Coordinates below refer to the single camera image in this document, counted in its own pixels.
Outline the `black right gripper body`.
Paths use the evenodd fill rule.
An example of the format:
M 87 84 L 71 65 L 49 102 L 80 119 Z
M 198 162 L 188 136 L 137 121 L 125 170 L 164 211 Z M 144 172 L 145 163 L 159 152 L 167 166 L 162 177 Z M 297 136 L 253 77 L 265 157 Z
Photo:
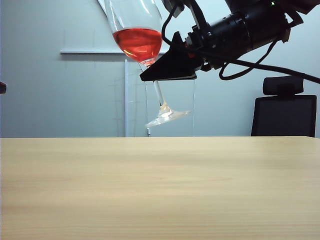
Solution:
M 200 57 L 200 69 L 220 69 L 230 60 L 236 60 L 251 49 L 249 15 L 245 11 L 233 12 L 209 24 L 204 14 L 194 11 L 195 25 L 188 33 L 184 46 L 187 53 Z

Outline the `black triangular right gripper finger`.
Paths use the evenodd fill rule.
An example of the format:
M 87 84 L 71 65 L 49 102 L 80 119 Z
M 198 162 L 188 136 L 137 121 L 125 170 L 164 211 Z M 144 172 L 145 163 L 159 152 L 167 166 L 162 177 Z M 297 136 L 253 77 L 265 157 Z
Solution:
M 196 74 L 188 75 L 188 76 L 166 76 L 161 81 L 185 81 L 185 80 L 195 80 L 197 79 Z
M 196 74 L 200 68 L 199 56 L 171 46 L 163 56 L 140 74 L 140 79 L 143 82 L 154 82 L 165 77 L 190 76 Z

